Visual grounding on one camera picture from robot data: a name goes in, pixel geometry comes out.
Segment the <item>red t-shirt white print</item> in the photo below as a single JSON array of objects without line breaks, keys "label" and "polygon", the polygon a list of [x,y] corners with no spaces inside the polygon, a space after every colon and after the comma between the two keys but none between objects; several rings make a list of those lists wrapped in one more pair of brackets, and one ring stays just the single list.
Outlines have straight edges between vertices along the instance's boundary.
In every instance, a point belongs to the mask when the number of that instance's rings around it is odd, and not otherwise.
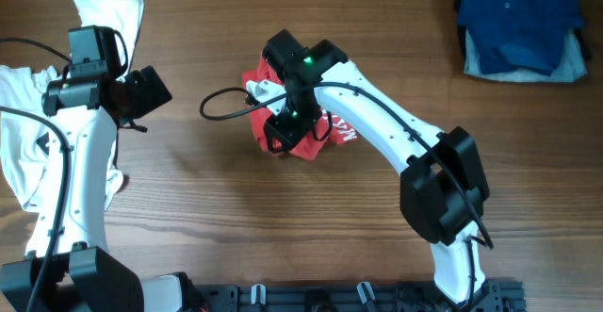
[{"label": "red t-shirt white print", "polygon": [[[246,82],[249,80],[255,82],[268,80],[284,86],[283,82],[278,78],[274,70],[262,58],[260,58],[258,67],[255,70],[250,70],[242,74],[242,81],[244,82],[245,89]],[[273,115],[273,113],[267,107],[260,108],[250,114],[253,135],[255,137],[255,140],[258,142],[260,148],[264,152],[267,152],[269,150],[269,140],[266,134],[264,133],[264,123],[271,115]],[[352,127],[352,125],[344,121],[340,116],[333,113],[332,130],[327,139],[323,141],[315,140],[312,136],[312,133],[309,132],[290,151],[290,153],[293,156],[312,161],[318,156],[319,151],[328,142],[332,142],[335,144],[343,144],[351,140],[356,140],[357,138],[357,131]]]}]

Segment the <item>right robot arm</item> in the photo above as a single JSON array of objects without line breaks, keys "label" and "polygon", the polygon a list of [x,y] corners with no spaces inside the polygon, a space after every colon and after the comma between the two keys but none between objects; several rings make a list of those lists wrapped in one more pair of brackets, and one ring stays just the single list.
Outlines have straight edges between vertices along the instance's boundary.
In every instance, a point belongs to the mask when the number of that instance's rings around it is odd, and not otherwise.
[{"label": "right robot arm", "polygon": [[462,127],[446,133],[425,123],[373,86],[346,53],[327,40],[308,48],[282,30],[262,57],[285,92],[264,125],[272,153],[293,150],[318,131],[322,114],[337,114],[370,142],[400,177],[400,211],[431,245],[434,283],[464,310],[485,282],[478,245],[493,242],[481,220],[490,190],[475,140]]}]

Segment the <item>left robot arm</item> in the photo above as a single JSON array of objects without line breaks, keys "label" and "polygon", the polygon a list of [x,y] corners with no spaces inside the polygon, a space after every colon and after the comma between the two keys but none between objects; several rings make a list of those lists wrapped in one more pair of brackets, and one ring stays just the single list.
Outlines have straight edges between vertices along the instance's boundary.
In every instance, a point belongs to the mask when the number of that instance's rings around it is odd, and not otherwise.
[{"label": "left robot arm", "polygon": [[187,311],[184,274],[146,281],[111,256],[105,231],[106,169],[120,127],[168,103],[155,69],[127,70],[122,35],[107,26],[69,32],[61,79],[41,97],[48,174],[38,222],[22,261],[1,268],[1,291],[17,311]]}]

